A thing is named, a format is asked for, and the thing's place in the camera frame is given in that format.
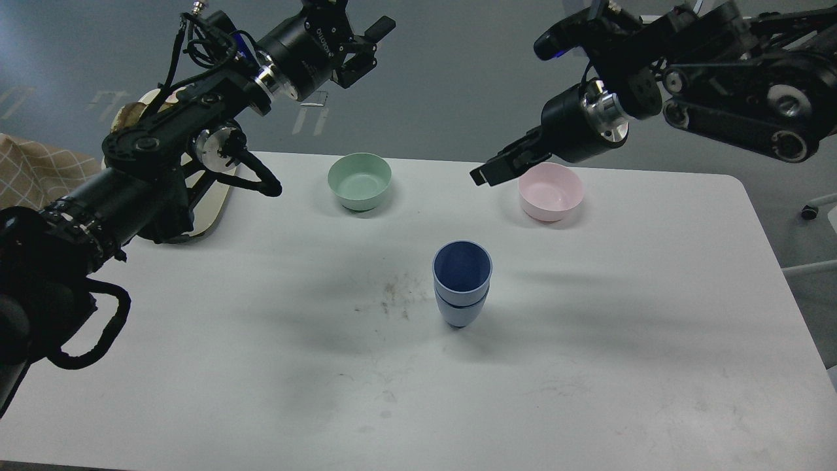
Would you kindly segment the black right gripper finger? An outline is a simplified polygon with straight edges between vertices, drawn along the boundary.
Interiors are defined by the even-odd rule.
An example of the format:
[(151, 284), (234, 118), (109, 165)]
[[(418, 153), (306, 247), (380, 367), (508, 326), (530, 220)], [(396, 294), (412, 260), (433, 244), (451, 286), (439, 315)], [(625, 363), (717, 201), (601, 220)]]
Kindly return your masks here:
[[(545, 153), (544, 161), (546, 161), (550, 157), (550, 153)], [(523, 169), (523, 172), (509, 172), (508, 170), (505, 170), (505, 172), (488, 172), (487, 169), (484, 168), (484, 164), (479, 165), (479, 167), (476, 167), (476, 169), (472, 169), (470, 171), (470, 178), (473, 180), (473, 183), (478, 186), (484, 184), (487, 184), (489, 186), (503, 184), (507, 181), (520, 178), (520, 176), (523, 176), (523, 174), (529, 170)]]
[(522, 137), (503, 147), (484, 164), (488, 172), (523, 172), (544, 161), (545, 153), (540, 149), (541, 128), (532, 128)]

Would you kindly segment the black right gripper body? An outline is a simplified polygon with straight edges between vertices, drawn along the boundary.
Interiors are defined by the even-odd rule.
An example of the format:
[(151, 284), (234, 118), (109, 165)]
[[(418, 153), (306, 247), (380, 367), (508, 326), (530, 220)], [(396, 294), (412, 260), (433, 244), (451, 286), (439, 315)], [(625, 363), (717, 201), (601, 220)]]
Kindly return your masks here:
[(540, 125), (527, 132), (517, 160), (535, 164), (555, 156), (580, 163), (624, 146), (630, 116), (603, 82), (575, 84), (542, 107)]

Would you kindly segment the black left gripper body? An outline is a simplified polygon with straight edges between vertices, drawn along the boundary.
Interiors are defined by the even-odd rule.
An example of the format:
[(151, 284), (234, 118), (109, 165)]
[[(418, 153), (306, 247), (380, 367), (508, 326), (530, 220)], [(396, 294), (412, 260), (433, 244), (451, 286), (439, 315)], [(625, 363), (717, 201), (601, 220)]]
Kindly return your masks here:
[(326, 81), (349, 88), (359, 79), (359, 57), (347, 57), (358, 45), (347, 18), (347, 2), (301, 4), (301, 12), (256, 44), (260, 66), (254, 83), (269, 99), (287, 96), (301, 103)]

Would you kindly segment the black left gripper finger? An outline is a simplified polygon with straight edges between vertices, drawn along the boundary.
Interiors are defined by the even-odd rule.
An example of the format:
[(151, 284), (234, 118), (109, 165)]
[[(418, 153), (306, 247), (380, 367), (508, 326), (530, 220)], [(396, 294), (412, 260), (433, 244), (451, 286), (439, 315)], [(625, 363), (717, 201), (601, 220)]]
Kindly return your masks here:
[(396, 21), (388, 16), (380, 17), (362, 35), (349, 30), (350, 35), (337, 45), (332, 60), (332, 81), (348, 89), (377, 66), (375, 54), (379, 43), (396, 27)]

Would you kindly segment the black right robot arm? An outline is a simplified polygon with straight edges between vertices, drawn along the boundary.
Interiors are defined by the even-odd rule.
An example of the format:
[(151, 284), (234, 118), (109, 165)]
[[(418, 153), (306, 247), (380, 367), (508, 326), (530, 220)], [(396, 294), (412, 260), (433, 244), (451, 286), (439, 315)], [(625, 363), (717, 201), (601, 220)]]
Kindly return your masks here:
[(801, 163), (835, 134), (835, 8), (745, 18), (735, 2), (690, 4), (646, 20), (613, 1), (553, 24), (533, 50), (580, 48), (595, 77), (542, 107), (540, 124), (470, 172), (477, 185), (520, 178), (550, 157), (580, 163), (624, 146), (631, 120), (667, 125)]

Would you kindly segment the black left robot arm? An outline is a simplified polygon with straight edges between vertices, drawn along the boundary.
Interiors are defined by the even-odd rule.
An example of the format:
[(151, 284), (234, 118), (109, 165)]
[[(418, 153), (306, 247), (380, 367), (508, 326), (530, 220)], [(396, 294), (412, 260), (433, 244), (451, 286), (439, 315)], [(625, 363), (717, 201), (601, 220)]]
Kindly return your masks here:
[(2, 411), (29, 368), (95, 364), (128, 321), (123, 287), (90, 278), (126, 260), (135, 236), (175, 241), (214, 184), (282, 193), (247, 147), (245, 109), (270, 112), (278, 96), (303, 101), (332, 81), (347, 89), (377, 66), (396, 27), (383, 16), (363, 33), (345, 1), (303, 1), (260, 40), (203, 1), (180, 16), (169, 71), (158, 93), (103, 140), (101, 173), (42, 209), (2, 210)]

